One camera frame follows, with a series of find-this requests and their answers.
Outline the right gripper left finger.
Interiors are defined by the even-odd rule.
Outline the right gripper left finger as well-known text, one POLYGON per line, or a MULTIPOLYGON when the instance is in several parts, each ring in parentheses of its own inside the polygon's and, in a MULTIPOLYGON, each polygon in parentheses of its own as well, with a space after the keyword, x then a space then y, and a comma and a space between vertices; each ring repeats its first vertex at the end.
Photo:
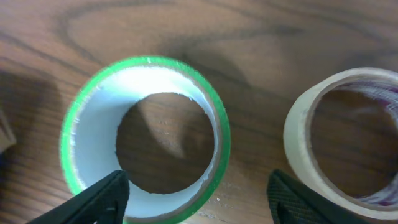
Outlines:
POLYGON ((117 170, 29 224, 122 224, 129 179, 117 170))

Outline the beige clear tape roll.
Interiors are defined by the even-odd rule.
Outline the beige clear tape roll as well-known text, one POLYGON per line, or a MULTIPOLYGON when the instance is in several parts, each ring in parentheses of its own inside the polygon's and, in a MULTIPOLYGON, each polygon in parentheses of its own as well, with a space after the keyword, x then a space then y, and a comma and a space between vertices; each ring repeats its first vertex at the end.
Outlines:
POLYGON ((397 73, 381 68, 352 68, 328 77, 301 94, 284 124, 284 149, 289 164, 304 185, 324 199, 353 213, 378 220, 397 219, 397 179, 368 197, 352 198, 332 184, 320 170, 310 144, 310 125, 321 97, 332 90, 363 93, 386 104, 397 119, 397 73))

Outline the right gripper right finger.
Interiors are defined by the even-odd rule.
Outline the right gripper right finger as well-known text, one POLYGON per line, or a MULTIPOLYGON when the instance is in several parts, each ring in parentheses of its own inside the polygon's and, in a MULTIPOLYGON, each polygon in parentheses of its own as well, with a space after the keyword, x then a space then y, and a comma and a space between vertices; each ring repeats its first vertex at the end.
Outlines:
POLYGON ((275 224, 368 224, 281 170, 269 176, 267 197, 275 224))

